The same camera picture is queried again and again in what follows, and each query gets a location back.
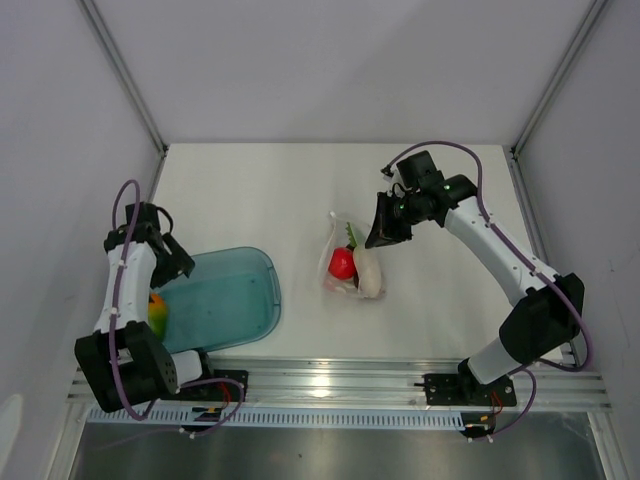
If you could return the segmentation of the green orange mango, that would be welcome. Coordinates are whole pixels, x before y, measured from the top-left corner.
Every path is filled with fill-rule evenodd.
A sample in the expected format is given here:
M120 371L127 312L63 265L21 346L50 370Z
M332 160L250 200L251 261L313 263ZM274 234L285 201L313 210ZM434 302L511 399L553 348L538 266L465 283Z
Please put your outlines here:
M169 310L165 301L157 293L151 292L148 301L148 324L160 340L165 338L168 318Z

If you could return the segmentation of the white radish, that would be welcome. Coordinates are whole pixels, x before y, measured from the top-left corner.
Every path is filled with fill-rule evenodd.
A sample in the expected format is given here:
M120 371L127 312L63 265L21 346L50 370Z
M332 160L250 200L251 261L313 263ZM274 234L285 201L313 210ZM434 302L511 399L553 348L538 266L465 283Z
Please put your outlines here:
M359 240L359 230L351 222L345 227L358 277L357 290L363 298L378 298L383 290L383 276L379 261L373 251Z

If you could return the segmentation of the clear zip top bag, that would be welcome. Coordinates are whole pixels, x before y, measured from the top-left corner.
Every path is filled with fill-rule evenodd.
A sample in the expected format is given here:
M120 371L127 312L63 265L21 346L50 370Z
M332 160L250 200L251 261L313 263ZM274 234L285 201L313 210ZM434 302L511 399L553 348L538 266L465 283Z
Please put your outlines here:
M378 300L385 279L377 253L365 247L370 227L346 214L330 212L326 243L317 276L327 291L363 300Z

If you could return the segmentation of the bright red tomato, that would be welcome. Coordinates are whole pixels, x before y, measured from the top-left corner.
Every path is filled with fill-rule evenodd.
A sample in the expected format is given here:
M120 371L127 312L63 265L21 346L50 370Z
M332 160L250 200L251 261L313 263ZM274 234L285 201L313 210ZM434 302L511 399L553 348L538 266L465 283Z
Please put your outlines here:
M339 247L333 250L327 271L334 278L342 281L350 280L357 273L353 259L353 250Z

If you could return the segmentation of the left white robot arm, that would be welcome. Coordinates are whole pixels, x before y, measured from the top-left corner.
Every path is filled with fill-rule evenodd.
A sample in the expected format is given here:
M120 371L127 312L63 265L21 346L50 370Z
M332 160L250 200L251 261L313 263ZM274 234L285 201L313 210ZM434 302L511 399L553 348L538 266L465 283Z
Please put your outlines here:
M216 390L216 374L201 354L171 354L149 324L152 292L189 277L194 260L169 233L143 221L122 225L104 241L109 279L93 333L78 339L74 354L101 409L136 417L135 405L174 395L183 388L197 400Z

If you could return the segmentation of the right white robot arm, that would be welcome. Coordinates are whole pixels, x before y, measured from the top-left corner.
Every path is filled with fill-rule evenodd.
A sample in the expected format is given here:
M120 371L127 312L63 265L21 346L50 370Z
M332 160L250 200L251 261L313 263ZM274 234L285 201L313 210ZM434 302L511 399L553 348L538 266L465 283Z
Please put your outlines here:
M480 190L464 175L411 189L394 185L378 193L365 246L409 241L413 226L423 221L436 222L461 241L494 277L512 307L497 337L459 364L456 389L464 401L481 402L497 381L544 360L547 353L583 333L582 281L574 274L559 275L520 249L493 220Z

